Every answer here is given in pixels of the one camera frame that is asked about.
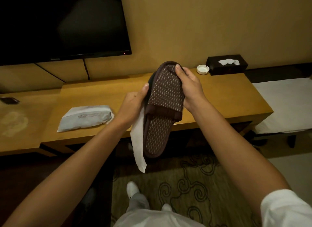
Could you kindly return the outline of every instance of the flat screen tv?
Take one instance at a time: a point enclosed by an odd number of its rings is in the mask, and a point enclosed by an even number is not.
[[[2,0],[0,65],[131,54],[121,0]]]

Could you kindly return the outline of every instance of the wooden tabletop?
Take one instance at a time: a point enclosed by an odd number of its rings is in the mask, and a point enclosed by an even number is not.
[[[210,76],[209,74],[199,75],[196,69],[191,70],[200,79],[208,100],[229,122],[244,122],[248,121],[250,115],[269,115],[273,112],[244,74]],[[61,133],[57,133],[57,129],[63,115],[72,107],[109,105],[116,114],[126,93],[141,89],[151,75],[152,73],[147,73],[103,81],[64,84],[42,136],[42,142],[96,135],[105,125]],[[175,123],[172,130],[197,127],[191,113],[184,109],[182,120]],[[130,136],[130,130],[128,129],[124,137]]]
[[[39,148],[60,89],[1,94],[19,104],[0,102],[0,152]]]

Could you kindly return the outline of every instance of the sneaker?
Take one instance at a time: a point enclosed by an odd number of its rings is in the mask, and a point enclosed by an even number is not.
[[[172,208],[169,204],[164,204],[161,208],[161,211],[172,212]]]
[[[134,194],[139,193],[139,189],[138,186],[135,184],[135,182],[130,181],[127,184],[127,194],[128,197],[131,199],[133,197]]]

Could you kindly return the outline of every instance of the tissue box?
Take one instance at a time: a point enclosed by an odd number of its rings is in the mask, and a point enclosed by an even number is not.
[[[223,66],[221,63],[219,63],[219,61],[223,59],[238,60],[239,65],[235,65],[234,63],[232,63]],[[214,75],[243,73],[246,70],[248,64],[240,54],[237,54],[237,55],[208,57],[206,66],[208,66],[210,69],[209,70],[210,75],[214,76]]]

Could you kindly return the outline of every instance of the brown slipper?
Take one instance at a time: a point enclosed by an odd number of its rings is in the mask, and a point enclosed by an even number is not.
[[[161,64],[149,80],[143,136],[143,152],[149,158],[162,154],[172,125],[182,119],[185,96],[182,82],[175,73],[176,64],[173,61]]]

